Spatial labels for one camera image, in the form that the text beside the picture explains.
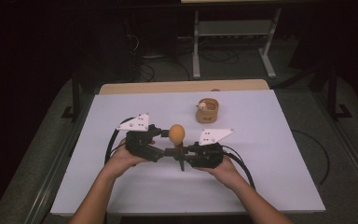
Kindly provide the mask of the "person's left hand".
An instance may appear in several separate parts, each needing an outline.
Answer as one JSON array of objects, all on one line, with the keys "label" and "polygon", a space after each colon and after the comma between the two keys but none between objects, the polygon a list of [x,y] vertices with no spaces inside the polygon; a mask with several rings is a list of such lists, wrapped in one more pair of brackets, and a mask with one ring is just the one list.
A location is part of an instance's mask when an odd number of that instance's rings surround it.
[{"label": "person's left hand", "polygon": [[146,159],[134,156],[126,149],[126,140],[122,139],[103,170],[110,176],[118,178],[131,167],[146,162]]}]

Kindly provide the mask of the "tan holder with small figure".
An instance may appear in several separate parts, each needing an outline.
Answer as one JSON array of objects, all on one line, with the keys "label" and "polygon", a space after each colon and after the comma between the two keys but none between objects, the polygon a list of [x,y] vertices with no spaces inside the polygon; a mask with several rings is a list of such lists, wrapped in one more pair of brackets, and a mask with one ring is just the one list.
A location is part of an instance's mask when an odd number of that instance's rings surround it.
[{"label": "tan holder with small figure", "polygon": [[217,121],[219,103],[214,98],[201,99],[197,105],[196,120],[208,124]]}]

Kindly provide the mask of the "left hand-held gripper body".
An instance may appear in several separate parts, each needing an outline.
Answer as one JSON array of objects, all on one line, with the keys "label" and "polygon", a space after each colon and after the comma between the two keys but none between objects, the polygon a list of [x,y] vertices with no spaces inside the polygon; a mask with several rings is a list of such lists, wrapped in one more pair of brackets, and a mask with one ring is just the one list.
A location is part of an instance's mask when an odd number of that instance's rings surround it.
[{"label": "left hand-held gripper body", "polygon": [[147,113],[124,120],[117,130],[126,131],[126,149],[130,154],[153,162],[163,157],[164,151],[152,145],[153,138],[161,135],[162,130],[149,123]]}]

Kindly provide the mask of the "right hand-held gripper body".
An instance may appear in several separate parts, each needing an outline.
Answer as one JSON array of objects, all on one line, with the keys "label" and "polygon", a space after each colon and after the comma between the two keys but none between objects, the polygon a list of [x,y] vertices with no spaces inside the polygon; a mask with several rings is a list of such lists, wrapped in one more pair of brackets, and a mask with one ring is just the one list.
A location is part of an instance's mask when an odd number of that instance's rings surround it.
[{"label": "right hand-held gripper body", "polygon": [[223,161],[224,150],[219,141],[235,133],[234,129],[203,129],[200,133],[199,147],[191,155],[196,159],[192,167],[215,168]]}]

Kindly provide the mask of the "person's right hand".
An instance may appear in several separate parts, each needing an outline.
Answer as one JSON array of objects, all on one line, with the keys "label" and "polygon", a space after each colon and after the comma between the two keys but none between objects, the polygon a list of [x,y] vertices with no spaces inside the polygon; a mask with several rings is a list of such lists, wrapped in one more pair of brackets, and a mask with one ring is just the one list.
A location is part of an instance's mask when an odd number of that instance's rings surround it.
[{"label": "person's right hand", "polygon": [[225,187],[234,191],[249,186],[228,156],[224,156],[223,161],[217,167],[200,168],[200,171],[209,173]]}]

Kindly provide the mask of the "white table cover sheet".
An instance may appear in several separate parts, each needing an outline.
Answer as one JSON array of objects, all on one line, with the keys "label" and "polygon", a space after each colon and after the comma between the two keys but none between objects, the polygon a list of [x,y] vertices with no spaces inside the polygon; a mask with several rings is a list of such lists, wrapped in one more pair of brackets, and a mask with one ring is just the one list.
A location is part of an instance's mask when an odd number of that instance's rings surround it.
[{"label": "white table cover sheet", "polygon": [[[255,188],[286,213],[313,213],[324,203],[311,179],[274,91],[201,91],[106,94],[94,98],[51,211],[71,216],[102,169],[109,140],[118,124],[143,113],[168,129],[178,123],[185,141],[199,140],[204,125],[196,104],[214,98],[219,104],[215,129],[230,129],[222,145],[243,158]],[[171,158],[144,162],[128,170],[113,189],[108,211],[124,216],[239,214],[238,198],[212,176],[179,165]]]}]

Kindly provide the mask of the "black stand leg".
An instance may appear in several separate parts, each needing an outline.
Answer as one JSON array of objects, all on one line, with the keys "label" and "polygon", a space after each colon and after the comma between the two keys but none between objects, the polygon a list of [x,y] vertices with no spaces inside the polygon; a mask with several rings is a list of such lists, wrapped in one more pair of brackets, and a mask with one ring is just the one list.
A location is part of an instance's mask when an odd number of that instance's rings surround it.
[{"label": "black stand leg", "polygon": [[328,78],[327,111],[334,121],[342,118],[351,118],[351,112],[345,105],[337,104],[337,71],[334,66]]},{"label": "black stand leg", "polygon": [[72,74],[72,105],[67,106],[63,113],[63,119],[70,119],[74,122],[80,112],[80,83],[78,78],[78,72]]}]

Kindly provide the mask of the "grey metal stand with shelf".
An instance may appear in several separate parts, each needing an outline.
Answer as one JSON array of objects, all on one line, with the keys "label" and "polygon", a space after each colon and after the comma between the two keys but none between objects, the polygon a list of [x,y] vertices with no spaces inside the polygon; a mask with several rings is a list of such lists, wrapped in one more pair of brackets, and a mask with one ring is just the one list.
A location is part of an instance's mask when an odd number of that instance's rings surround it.
[{"label": "grey metal stand with shelf", "polygon": [[277,75],[269,59],[269,48],[278,25],[281,12],[282,10],[280,8],[276,8],[272,18],[269,20],[200,21],[199,12],[196,11],[194,20],[192,53],[193,78],[200,79],[200,37],[249,35],[264,35],[267,38],[264,47],[259,48],[258,53],[268,77],[275,78]]}]

